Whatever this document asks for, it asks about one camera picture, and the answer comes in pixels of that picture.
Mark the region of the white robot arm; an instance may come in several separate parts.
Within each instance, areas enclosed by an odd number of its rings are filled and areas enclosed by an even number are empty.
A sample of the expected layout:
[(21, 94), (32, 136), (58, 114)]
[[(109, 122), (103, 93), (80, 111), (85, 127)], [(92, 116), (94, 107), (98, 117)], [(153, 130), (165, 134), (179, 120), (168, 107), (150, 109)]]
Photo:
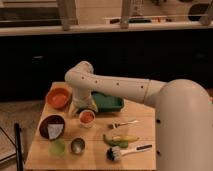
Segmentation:
[(157, 171), (213, 171), (213, 103), (200, 84), (96, 75), (87, 61), (69, 69), (65, 81), (77, 108), (91, 103), (93, 91), (153, 107)]

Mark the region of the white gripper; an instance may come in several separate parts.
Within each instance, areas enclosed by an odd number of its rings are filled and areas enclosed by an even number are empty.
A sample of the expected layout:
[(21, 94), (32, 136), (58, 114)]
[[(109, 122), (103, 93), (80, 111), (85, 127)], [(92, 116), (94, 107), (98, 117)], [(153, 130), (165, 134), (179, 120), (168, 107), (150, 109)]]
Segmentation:
[(68, 110), (68, 116), (73, 117), (81, 109), (91, 109), (95, 112), (98, 107), (91, 95), (91, 91), (83, 88), (72, 88), (72, 101)]

